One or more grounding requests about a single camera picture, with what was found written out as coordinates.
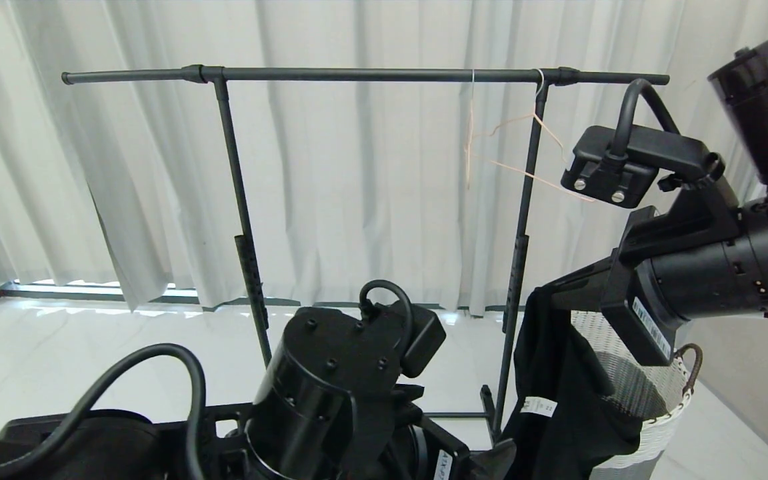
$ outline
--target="white and gray basket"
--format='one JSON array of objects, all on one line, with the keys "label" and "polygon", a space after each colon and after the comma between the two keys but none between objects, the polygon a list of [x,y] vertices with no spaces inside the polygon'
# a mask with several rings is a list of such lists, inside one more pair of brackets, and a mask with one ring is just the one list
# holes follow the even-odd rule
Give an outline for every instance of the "white and gray basket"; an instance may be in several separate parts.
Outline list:
[{"label": "white and gray basket", "polygon": [[[692,400],[701,368],[701,348],[692,343],[680,347],[669,367],[641,367],[600,313],[571,312],[571,324],[591,344],[615,386],[615,394],[606,400],[622,412],[643,419],[639,449],[598,465],[589,480],[650,478]],[[691,372],[683,364],[683,354],[690,349],[695,352]]]}]

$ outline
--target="white label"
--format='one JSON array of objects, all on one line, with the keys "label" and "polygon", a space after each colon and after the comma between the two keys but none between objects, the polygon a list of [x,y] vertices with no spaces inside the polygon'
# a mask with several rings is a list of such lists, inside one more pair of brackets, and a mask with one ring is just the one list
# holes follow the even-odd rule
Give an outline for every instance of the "white label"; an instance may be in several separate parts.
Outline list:
[{"label": "white label", "polygon": [[656,346],[662,350],[662,355],[665,356],[665,358],[670,359],[671,346],[668,344],[668,340],[665,340],[664,334],[659,331],[656,322],[653,321],[648,310],[642,305],[642,301],[639,300],[639,297],[633,298],[633,312],[636,313],[636,316],[639,318],[639,321],[642,322],[642,325],[645,325],[645,330],[651,335]]},{"label": "white label", "polygon": [[438,453],[438,465],[435,469],[435,480],[449,480],[450,470],[452,470],[452,455],[440,450]]},{"label": "white label", "polygon": [[536,413],[545,417],[552,417],[557,405],[557,402],[540,396],[527,396],[523,399],[521,413]]}]

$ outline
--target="white marble floor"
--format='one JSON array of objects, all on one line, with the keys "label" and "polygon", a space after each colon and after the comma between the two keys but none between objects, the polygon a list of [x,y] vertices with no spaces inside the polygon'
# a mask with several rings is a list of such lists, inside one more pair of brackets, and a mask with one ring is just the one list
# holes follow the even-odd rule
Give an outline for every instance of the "white marble floor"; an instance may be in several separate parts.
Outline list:
[{"label": "white marble floor", "polygon": [[[269,308],[273,346],[294,310]],[[248,312],[246,307],[202,313],[198,307],[150,305],[130,313],[122,303],[0,300],[0,428],[16,417],[67,412],[106,368],[161,341],[183,344],[200,358],[208,404],[249,401],[264,369]],[[427,411],[477,412],[482,383],[497,389],[500,318],[442,313],[441,319],[447,340],[417,379],[426,386],[418,404]],[[513,399],[512,382],[509,408]],[[184,419],[188,404],[184,368],[174,359],[158,358],[124,374],[97,407],[134,410],[162,422]],[[440,423],[472,449],[490,445],[483,420]],[[768,480],[768,446],[700,386],[652,478]]]}]

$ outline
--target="black metal clothes rack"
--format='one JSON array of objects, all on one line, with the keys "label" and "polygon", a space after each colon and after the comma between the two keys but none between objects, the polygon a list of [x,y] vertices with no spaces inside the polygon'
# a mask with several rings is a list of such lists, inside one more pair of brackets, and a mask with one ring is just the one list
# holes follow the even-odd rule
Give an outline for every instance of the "black metal clothes rack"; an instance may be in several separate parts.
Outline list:
[{"label": "black metal clothes rack", "polygon": [[[304,81],[304,82],[456,82],[456,83],[533,83],[540,84],[536,94],[535,116],[543,118],[547,103],[547,94],[551,85],[565,86],[578,83],[592,84],[629,84],[634,79],[646,79],[653,85],[668,83],[668,75],[643,73],[610,73],[610,72],[581,72],[575,68],[558,67],[528,69],[528,70],[472,70],[472,69],[381,69],[381,68],[272,68],[272,67],[208,67],[189,65],[188,67],[162,70],[131,70],[113,72],[62,73],[61,80],[67,85],[96,83],[96,82],[128,82],[150,80],[186,80],[198,84],[211,83],[215,87],[215,95],[219,104],[223,136],[227,146],[229,166],[235,190],[235,200],[241,220],[241,235],[235,237],[235,246],[241,262],[241,270],[245,280],[245,289],[251,303],[253,322],[256,327],[259,348],[266,365],[271,360],[266,330],[268,329],[268,313],[265,309],[265,297],[262,282],[259,277],[256,251],[253,245],[250,216],[248,215],[245,186],[241,176],[239,150],[235,142],[233,119],[229,107],[227,82],[235,80],[272,80],[272,81]],[[535,173],[537,152],[541,139],[541,125],[537,119],[531,124],[529,147],[527,150],[527,166],[525,170]],[[503,358],[500,365],[499,385],[497,386],[497,402],[487,385],[482,385],[479,397],[482,402],[482,412],[438,412],[427,413],[429,417],[444,417],[444,419],[485,419],[491,441],[499,438],[503,422],[503,408],[509,384],[511,356],[515,345],[517,313],[521,302],[521,289],[529,236],[527,235],[527,220],[529,204],[533,193],[533,180],[524,176],[521,192],[521,210],[517,219],[515,231],[515,251],[512,255],[509,291],[503,313]]]}]

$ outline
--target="white curtain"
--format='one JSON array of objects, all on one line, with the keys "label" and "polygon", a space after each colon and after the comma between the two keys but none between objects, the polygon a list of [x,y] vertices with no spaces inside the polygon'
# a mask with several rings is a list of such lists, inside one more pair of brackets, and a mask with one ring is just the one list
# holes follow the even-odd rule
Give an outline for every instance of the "white curtain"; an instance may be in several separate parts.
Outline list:
[{"label": "white curtain", "polygon": [[[768,38],[768,0],[0,3],[0,283],[118,279],[132,307],[168,282],[244,297],[241,233],[214,92],[62,84],[62,71],[182,67],[532,68],[669,73],[682,133],[749,160],[706,80]],[[447,308],[503,304],[522,176],[473,158],[475,132],[531,111],[534,85],[231,82],[265,294],[350,301],[373,277]],[[549,91],[567,150],[613,125],[622,85]],[[640,109],[639,122],[655,125]],[[523,168],[528,121],[473,141]],[[558,182],[543,137],[537,174]],[[652,195],[665,207],[671,198]],[[533,189],[524,290],[599,259],[627,211]]]}]

